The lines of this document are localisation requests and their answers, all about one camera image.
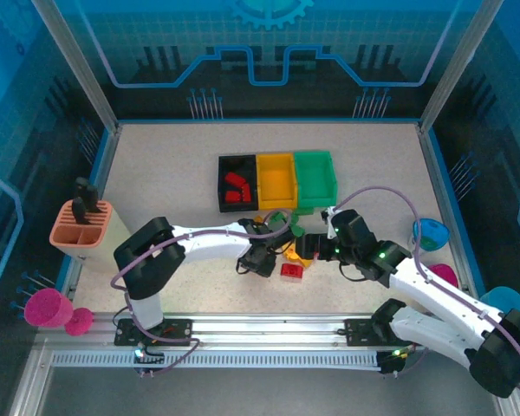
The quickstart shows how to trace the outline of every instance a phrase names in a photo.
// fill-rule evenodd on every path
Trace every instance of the red cube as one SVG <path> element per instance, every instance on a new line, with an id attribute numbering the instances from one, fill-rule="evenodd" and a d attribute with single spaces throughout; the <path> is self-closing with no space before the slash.
<path id="1" fill-rule="evenodd" d="M 240 188 L 246 184 L 246 179 L 234 172 L 229 172 L 225 175 L 225 182 L 229 185 L 235 186 L 236 188 Z"/>
<path id="2" fill-rule="evenodd" d="M 284 264 L 281 266 L 281 276 L 302 279 L 302 266 L 296 264 Z"/>
<path id="3" fill-rule="evenodd" d="M 250 202 L 252 199 L 250 198 L 250 186 L 249 184 L 244 184 L 241 188 L 241 192 L 243 193 L 243 202 Z"/>
<path id="4" fill-rule="evenodd" d="M 227 203 L 241 202 L 241 192 L 227 191 L 225 193 L 225 202 L 227 202 Z"/>

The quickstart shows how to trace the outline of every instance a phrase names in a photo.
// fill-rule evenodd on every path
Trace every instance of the yellow block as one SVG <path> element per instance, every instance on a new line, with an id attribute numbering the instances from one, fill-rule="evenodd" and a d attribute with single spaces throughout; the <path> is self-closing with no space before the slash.
<path id="1" fill-rule="evenodd" d="M 258 154 L 258 209 L 275 210 L 298 206 L 293 153 Z"/>
<path id="2" fill-rule="evenodd" d="M 283 255 L 290 262 L 300 263 L 305 269 L 308 268 L 314 261 L 314 260 L 305 260 L 304 258 L 301 258 L 298 254 L 296 254 L 295 243 L 293 243 L 286 251 L 284 251 Z"/>

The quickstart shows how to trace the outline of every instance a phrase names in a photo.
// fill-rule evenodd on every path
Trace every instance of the pink cup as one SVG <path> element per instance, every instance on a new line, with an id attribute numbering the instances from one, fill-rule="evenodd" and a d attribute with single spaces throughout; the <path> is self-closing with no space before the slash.
<path id="1" fill-rule="evenodd" d="M 93 325 L 93 313 L 87 308 L 77 308 L 73 317 L 66 323 L 66 332 L 71 336 L 86 334 Z"/>
<path id="2" fill-rule="evenodd" d="M 72 316 L 73 305 L 69 299 L 52 288 L 39 290 L 25 305 L 25 321 L 35 327 L 60 327 Z"/>
<path id="3" fill-rule="evenodd" d="M 433 266 L 430 266 L 429 269 L 447 283 L 458 288 L 457 275 L 454 273 L 451 266 L 448 266 L 447 264 L 434 264 Z"/>

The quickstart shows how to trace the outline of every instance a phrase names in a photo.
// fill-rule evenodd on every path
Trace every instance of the cable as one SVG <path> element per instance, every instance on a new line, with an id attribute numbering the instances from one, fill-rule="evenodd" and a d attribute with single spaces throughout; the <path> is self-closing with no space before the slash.
<path id="1" fill-rule="evenodd" d="M 388 186 L 380 186 L 380 185 L 373 185 L 373 186 L 366 186 L 364 188 L 361 188 L 360 190 L 353 192 L 351 195 L 349 195 L 347 198 L 343 199 L 342 202 L 340 202 L 336 207 L 335 210 L 338 210 L 342 206 L 344 206 L 348 201 L 350 201 L 352 198 L 356 197 L 357 195 L 360 195 L 363 192 L 366 191 L 372 191 L 372 190 L 382 190 L 382 191 L 389 191 L 394 193 L 395 195 L 398 195 L 401 197 L 410 207 L 411 211 L 414 214 L 414 218 L 416 219 L 416 226 L 418 227 L 418 230 L 422 229 L 422 224 L 419 220 L 418 212 L 416 211 L 416 207 L 414 206 L 413 202 L 402 192 L 397 191 L 393 188 L 390 188 Z M 483 318 L 490 323 L 494 328 L 496 328 L 503 336 L 508 340 L 508 342 L 512 345 L 512 347 L 517 351 L 518 355 L 520 355 L 520 344 L 517 342 L 517 340 L 514 339 L 514 337 L 509 334 L 509 331 L 507 331 L 503 325 L 501 325 L 499 322 L 494 321 L 491 319 L 487 314 L 483 313 L 483 310 L 477 308 L 476 306 L 472 305 L 471 303 L 467 302 L 465 299 L 463 299 L 461 296 L 454 293 L 452 290 L 449 290 L 448 288 L 441 286 L 439 283 L 436 282 L 436 279 L 428 279 L 427 274 L 424 272 L 424 269 L 422 268 L 421 262 L 419 260 L 419 243 L 422 238 L 422 233 L 419 232 L 416 236 L 416 244 L 414 245 L 414 264 L 416 265 L 416 269 L 418 269 L 418 272 L 424 277 L 424 279 L 435 286 L 437 289 L 441 290 L 445 294 L 452 297 L 457 302 L 461 303 L 462 305 L 466 306 L 468 309 L 470 309 L 472 312 L 482 315 Z"/>
<path id="2" fill-rule="evenodd" d="M 289 241 L 289 244 L 287 244 L 287 247 L 285 247 L 283 250 L 275 251 L 274 249 L 268 249 L 268 252 L 270 252 L 271 254 L 275 254 L 276 256 L 279 256 L 283 254 L 285 251 L 287 251 L 290 248 L 290 246 L 293 245 L 294 242 L 295 239 L 293 238 L 291 241 Z"/>
<path id="3" fill-rule="evenodd" d="M 133 322 L 134 322 L 135 326 L 139 329 L 139 331 L 141 333 L 143 333 L 144 335 L 146 335 L 148 338 L 150 338 L 152 340 L 162 341 L 162 342 L 165 342 L 165 343 L 168 343 L 168 344 L 169 343 L 189 342 L 189 341 L 190 342 L 194 342 L 194 345 L 191 347 L 191 349 L 187 350 L 176 361 L 174 361 L 172 364 L 170 364 L 167 367 L 161 368 L 161 369 L 159 369 L 157 371 L 154 371 L 154 372 L 147 373 L 149 376 L 152 376 L 153 374 L 166 373 L 166 372 L 170 371 L 172 368 L 176 367 L 180 362 L 182 362 L 184 359 L 186 359 L 189 355 L 191 355 L 198 348 L 198 345 L 200 344 L 200 339 L 199 338 L 179 338 L 179 339 L 178 338 L 163 338 L 161 336 L 156 336 L 156 335 L 151 334 L 150 332 L 148 332 L 146 329 L 143 328 L 143 326 L 139 322 L 139 319 L 137 318 L 137 316 L 135 316 L 135 314 L 133 312 L 133 307 L 131 306 L 131 302 L 130 302 L 130 298 L 129 298 L 129 292 L 127 291 L 127 288 L 125 286 L 120 286 L 119 284 L 116 284 L 116 283 L 127 272 L 132 270 L 137 264 L 142 262 L 145 258 L 151 256 L 156 251 L 161 250 L 161 249 L 167 247 L 170 244 L 177 243 L 178 241 L 181 241 L 181 240 L 184 240 L 184 239 L 190 239 L 190 238 L 194 238 L 194 237 L 204 236 L 204 235 L 207 235 L 207 234 L 218 234 L 218 235 L 226 235 L 226 236 L 234 236 L 234 237 L 242 237 L 242 238 L 252 238 L 252 239 L 265 239 L 265 238 L 278 237 L 278 236 L 282 235 L 291 226 L 291 221 L 292 221 L 291 211 L 289 211 L 289 210 L 282 210 L 282 209 L 276 210 L 276 211 L 271 211 L 265 218 L 265 220 L 268 220 L 268 219 L 270 219 L 270 217 L 272 215 L 274 215 L 276 212 L 280 212 L 280 211 L 285 212 L 287 214 L 287 221 L 285 222 L 285 225 L 281 229 L 279 229 L 277 231 L 274 231 L 274 232 L 271 232 L 271 233 L 268 233 L 268 234 L 248 234 L 246 232 L 229 231 L 229 230 L 223 228 L 223 229 L 218 229 L 218 230 L 210 229 L 210 230 L 196 231 L 196 232 L 188 233 L 188 234 L 182 234 L 180 236 L 173 237 L 173 238 L 170 238 L 170 239 L 168 239 L 166 241 L 163 241 L 162 243 L 160 243 L 158 245 L 155 245 L 151 249 L 145 251 L 140 256 L 135 258 L 130 264 L 128 264 L 122 270 L 120 270 L 112 278 L 112 280 L 110 281 L 110 286 L 113 289 L 121 290 L 123 292 L 124 297 L 125 297 L 125 302 L 127 304 L 127 308 L 129 310 L 129 313 L 131 314 L 131 317 L 133 318 Z"/>
<path id="4" fill-rule="evenodd" d="M 363 277 L 362 279 L 351 279 L 350 277 L 346 277 L 345 273 L 343 273 L 343 263 L 339 263 L 339 271 L 341 272 L 341 276 L 345 277 L 350 282 L 365 282 L 367 279 Z"/>
<path id="5" fill-rule="evenodd" d="M 123 312 L 124 310 L 128 310 L 129 308 L 127 306 L 124 306 L 123 308 L 121 308 L 120 310 L 118 310 L 114 316 L 112 316 L 112 324 L 115 326 L 115 328 L 117 329 L 118 328 L 118 324 L 120 323 L 119 321 L 115 321 L 115 318 L 118 317 L 118 315 Z"/>
<path id="6" fill-rule="evenodd" d="M 246 275 L 250 270 L 246 269 L 245 271 L 239 271 L 239 266 L 241 263 L 237 260 L 237 265 L 235 266 L 235 271 L 238 275 Z"/>

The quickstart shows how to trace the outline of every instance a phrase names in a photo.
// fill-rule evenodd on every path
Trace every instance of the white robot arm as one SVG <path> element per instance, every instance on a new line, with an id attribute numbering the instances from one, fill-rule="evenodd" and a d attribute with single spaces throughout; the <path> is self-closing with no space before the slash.
<path id="1" fill-rule="evenodd" d="M 330 208 L 322 218 L 328 222 L 328 233 L 298 238 L 299 256 L 353 264 L 367 280 L 404 293 L 435 315 L 421 314 L 390 299 L 372 318 L 372 330 L 383 341 L 398 338 L 430 348 L 467 368 L 490 393 L 499 397 L 510 395 L 520 381 L 520 355 L 484 315 L 500 323 L 520 344 L 520 312 L 513 309 L 505 315 L 454 288 L 424 266 L 426 277 L 422 276 L 407 250 L 390 241 L 376 240 L 354 210 Z M 124 275 L 133 312 L 144 329 L 162 323 L 159 291 L 183 262 L 236 258 L 237 268 L 268 277 L 275 267 L 274 250 L 294 238 L 290 230 L 276 235 L 266 224 L 249 219 L 210 229 L 215 234 L 192 235 L 205 230 L 209 229 L 170 226 L 165 218 L 155 218 L 116 249 L 114 257 L 122 270 L 153 246 L 188 236 L 154 252 Z M 236 237 L 230 231 L 265 238 Z M 483 314 L 476 314 L 463 302 L 477 306 Z"/>

